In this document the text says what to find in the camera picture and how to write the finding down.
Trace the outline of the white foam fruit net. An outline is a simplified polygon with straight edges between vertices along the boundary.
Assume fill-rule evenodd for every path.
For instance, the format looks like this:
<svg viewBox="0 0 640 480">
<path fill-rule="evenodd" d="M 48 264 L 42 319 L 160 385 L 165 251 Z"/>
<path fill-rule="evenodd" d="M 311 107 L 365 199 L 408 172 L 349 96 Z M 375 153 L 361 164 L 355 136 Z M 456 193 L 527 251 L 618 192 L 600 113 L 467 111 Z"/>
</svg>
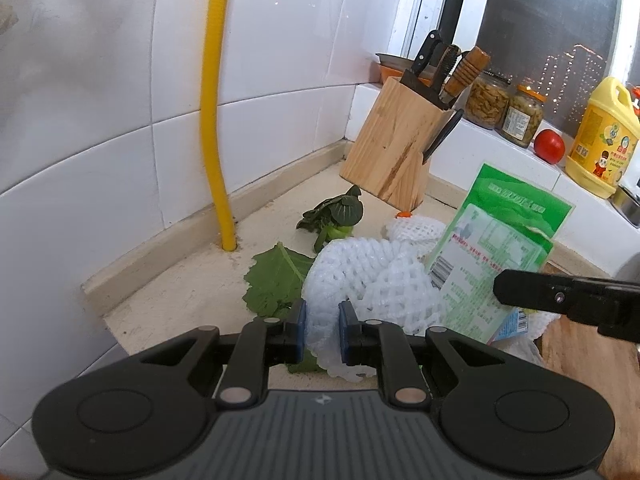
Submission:
<svg viewBox="0 0 640 480">
<path fill-rule="evenodd" d="M 370 366 L 343 363 L 338 306 L 348 301 L 361 321 L 380 320 L 422 336 L 442 322 L 440 291 L 425 270 L 437 236 L 416 240 L 349 237 L 334 240 L 314 259 L 305 278 L 306 348 L 331 377 L 359 382 Z"/>
</svg>

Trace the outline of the green plastic food bag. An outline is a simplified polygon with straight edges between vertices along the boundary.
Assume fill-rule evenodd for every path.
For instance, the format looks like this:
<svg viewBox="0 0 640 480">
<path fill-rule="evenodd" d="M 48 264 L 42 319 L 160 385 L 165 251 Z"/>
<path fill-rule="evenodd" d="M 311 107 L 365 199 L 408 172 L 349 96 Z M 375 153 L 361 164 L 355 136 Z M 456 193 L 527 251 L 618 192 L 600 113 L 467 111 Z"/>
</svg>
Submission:
<svg viewBox="0 0 640 480">
<path fill-rule="evenodd" d="M 513 308 L 492 286 L 504 270 L 535 272 L 573 206 L 551 192 L 485 164 L 425 265 L 444 309 L 440 324 L 483 344 Z"/>
</svg>

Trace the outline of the black kitchen scissors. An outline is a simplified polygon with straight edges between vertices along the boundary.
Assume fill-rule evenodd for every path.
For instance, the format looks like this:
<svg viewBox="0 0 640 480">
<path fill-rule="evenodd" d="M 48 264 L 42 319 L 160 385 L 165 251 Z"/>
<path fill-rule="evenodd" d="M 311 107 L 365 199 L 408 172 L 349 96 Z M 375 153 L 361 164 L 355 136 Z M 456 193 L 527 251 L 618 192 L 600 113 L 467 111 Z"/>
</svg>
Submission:
<svg viewBox="0 0 640 480">
<path fill-rule="evenodd" d="M 431 145 L 423 151 L 423 160 L 422 164 L 425 165 L 427 161 L 433 156 L 435 151 L 439 148 L 439 145 L 444 142 L 447 136 L 450 135 L 451 131 L 457 127 L 457 124 L 460 122 L 463 116 L 463 110 L 456 110 L 456 112 L 450 117 L 446 125 L 444 125 L 439 133 L 436 134 L 435 139 L 431 143 Z"/>
</svg>

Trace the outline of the wooden cutting board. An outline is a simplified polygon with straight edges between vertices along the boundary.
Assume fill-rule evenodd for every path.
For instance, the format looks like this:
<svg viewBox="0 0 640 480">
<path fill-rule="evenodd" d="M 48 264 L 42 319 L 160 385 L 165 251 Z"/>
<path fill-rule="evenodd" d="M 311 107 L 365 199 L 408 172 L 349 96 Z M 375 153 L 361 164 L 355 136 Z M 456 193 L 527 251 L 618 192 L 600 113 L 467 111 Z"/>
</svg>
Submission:
<svg viewBox="0 0 640 480">
<path fill-rule="evenodd" d="M 608 402 L 615 430 L 599 472 L 607 479 L 639 477 L 639 344 L 605 337 L 566 316 L 541 336 L 544 364 L 590 387 Z"/>
</svg>

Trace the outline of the large green leaf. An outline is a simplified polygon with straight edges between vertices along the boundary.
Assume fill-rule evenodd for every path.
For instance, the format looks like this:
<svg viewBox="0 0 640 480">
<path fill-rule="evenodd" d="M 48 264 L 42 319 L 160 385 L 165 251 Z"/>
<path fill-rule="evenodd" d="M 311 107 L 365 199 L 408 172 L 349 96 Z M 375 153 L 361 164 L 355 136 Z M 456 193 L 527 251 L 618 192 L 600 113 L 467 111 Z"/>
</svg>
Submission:
<svg viewBox="0 0 640 480">
<path fill-rule="evenodd" d="M 243 300 L 258 318 L 284 320 L 296 300 L 302 299 L 302 288 L 314 260 L 292 252 L 283 244 L 275 244 L 268 252 L 254 257 L 244 280 L 248 289 Z M 299 364 L 283 364 L 292 373 L 318 372 L 317 359 L 306 349 Z"/>
</svg>

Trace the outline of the steel pot on sill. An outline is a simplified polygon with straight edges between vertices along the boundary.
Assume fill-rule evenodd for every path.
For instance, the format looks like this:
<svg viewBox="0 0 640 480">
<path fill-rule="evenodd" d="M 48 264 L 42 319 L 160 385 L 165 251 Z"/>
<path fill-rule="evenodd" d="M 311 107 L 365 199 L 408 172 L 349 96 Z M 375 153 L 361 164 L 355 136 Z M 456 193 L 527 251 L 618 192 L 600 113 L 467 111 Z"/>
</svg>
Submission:
<svg viewBox="0 0 640 480">
<path fill-rule="evenodd" d="M 610 202 L 614 209 L 624 217 L 632 226 L 640 226 L 640 204 L 634 194 L 619 186 L 611 196 Z"/>
</svg>

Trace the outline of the small bok choy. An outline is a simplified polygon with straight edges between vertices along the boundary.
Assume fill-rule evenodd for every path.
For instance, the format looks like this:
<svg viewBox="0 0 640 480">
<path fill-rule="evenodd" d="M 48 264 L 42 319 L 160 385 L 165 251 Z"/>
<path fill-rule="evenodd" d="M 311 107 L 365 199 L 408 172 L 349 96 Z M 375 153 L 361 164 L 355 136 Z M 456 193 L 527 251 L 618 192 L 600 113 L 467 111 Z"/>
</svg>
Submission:
<svg viewBox="0 0 640 480">
<path fill-rule="evenodd" d="M 303 213 L 296 228 L 317 234 L 314 241 L 316 254 L 332 240 L 341 240 L 352 235 L 352 230 L 363 217 L 360 195 L 360 187 L 352 185 L 347 192 L 322 200 L 320 204 Z"/>
</svg>

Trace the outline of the yellow oil bottle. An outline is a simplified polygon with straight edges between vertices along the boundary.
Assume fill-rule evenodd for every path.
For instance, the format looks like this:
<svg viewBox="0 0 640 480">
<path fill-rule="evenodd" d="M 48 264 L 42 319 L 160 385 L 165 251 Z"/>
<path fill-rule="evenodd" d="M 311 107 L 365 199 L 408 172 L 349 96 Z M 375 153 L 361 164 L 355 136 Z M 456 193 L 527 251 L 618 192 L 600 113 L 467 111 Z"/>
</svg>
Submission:
<svg viewBox="0 0 640 480">
<path fill-rule="evenodd" d="M 567 155 L 568 176 L 595 196 L 611 197 L 639 141 L 639 122 L 626 87 L 604 78 L 593 90 Z"/>
</svg>

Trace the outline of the red tomato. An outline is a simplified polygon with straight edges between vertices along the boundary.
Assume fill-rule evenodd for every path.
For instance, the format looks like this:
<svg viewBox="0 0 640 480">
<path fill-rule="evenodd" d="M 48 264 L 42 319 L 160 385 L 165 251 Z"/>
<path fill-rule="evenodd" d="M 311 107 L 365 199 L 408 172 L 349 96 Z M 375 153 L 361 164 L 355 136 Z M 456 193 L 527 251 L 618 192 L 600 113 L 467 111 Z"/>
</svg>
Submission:
<svg viewBox="0 0 640 480">
<path fill-rule="evenodd" d="M 534 153 L 548 164 L 556 165 L 565 155 L 562 136 L 552 129 L 541 130 L 534 140 Z"/>
</svg>

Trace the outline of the wooden knife block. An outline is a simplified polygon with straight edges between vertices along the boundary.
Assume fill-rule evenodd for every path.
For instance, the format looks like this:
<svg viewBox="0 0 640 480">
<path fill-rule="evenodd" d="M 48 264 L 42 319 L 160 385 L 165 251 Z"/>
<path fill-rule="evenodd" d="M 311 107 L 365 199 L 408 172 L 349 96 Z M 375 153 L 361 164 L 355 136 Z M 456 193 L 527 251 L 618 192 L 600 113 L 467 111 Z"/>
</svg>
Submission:
<svg viewBox="0 0 640 480">
<path fill-rule="evenodd" d="M 452 116 L 397 78 L 387 79 L 340 176 L 399 211 L 415 210 L 428 180 L 423 152 Z"/>
</svg>

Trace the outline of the glass jar with label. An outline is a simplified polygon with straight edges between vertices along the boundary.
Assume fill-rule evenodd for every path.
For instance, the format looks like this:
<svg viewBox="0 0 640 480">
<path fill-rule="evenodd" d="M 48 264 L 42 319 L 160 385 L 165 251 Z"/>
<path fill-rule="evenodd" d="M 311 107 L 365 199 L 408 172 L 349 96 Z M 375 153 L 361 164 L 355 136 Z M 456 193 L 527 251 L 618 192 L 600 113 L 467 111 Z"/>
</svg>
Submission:
<svg viewBox="0 0 640 480">
<path fill-rule="evenodd" d="M 498 129 L 506 140 L 527 148 L 544 118 L 546 97 L 525 84 L 518 84 Z"/>
</svg>

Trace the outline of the glass jar of pickles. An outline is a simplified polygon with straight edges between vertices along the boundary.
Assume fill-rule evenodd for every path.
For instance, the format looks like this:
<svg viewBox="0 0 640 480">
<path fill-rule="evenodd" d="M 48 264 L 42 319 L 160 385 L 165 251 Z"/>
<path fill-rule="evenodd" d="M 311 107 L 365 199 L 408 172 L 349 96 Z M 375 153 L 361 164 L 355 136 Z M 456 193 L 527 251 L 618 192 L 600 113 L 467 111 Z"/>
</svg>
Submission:
<svg viewBox="0 0 640 480">
<path fill-rule="evenodd" d="M 510 102 L 510 80 L 484 70 L 471 84 L 463 117 L 485 129 L 495 129 Z"/>
</svg>

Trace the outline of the yellow vertical pipe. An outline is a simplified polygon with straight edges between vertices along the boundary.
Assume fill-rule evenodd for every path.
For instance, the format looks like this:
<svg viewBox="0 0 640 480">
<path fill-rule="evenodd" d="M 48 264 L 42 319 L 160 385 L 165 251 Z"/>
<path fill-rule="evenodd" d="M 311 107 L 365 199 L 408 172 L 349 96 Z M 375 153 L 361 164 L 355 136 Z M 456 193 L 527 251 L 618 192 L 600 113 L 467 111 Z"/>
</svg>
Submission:
<svg viewBox="0 0 640 480">
<path fill-rule="evenodd" d="M 202 61 L 200 138 L 203 164 L 225 252 L 236 249 L 235 225 L 222 174 L 218 148 L 217 110 L 224 23 L 228 0 L 208 0 Z"/>
</svg>

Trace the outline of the wooden handled knife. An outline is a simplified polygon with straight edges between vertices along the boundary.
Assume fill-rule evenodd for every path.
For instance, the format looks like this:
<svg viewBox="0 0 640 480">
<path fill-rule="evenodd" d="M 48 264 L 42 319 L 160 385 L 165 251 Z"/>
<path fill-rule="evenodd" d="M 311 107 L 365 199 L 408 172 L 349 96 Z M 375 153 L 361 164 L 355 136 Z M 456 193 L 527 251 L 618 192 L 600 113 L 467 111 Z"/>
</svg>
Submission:
<svg viewBox="0 0 640 480">
<path fill-rule="evenodd" d="M 483 73 L 489 65 L 490 55 L 480 47 L 474 46 L 462 56 L 462 59 L 442 86 L 439 99 L 446 108 L 451 108 L 460 94 Z"/>
</svg>

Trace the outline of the black handled knife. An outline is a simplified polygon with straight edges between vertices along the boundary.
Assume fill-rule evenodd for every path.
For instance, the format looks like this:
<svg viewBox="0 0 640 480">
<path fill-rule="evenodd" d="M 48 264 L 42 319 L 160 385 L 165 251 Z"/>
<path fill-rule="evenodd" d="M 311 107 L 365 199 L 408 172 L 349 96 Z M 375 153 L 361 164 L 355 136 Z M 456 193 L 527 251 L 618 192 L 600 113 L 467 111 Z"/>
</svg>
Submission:
<svg viewBox="0 0 640 480">
<path fill-rule="evenodd" d="M 442 83 L 442 70 L 440 65 L 436 66 L 435 73 L 431 79 L 431 85 L 428 86 L 421 81 L 420 75 L 427 68 L 429 62 L 438 46 L 442 44 L 442 34 L 438 29 L 431 30 L 426 36 L 422 47 L 418 51 L 412 65 L 400 78 L 400 83 L 412 90 L 414 93 L 424 96 L 425 99 L 435 99 L 437 93 L 437 85 Z"/>
<path fill-rule="evenodd" d="M 442 100 L 439 97 L 442 91 L 442 85 L 448 77 L 450 70 L 456 65 L 459 54 L 460 48 L 455 44 L 450 44 L 450 46 L 446 47 L 436 67 L 431 83 L 431 101 L 439 107 L 442 107 Z"/>
</svg>

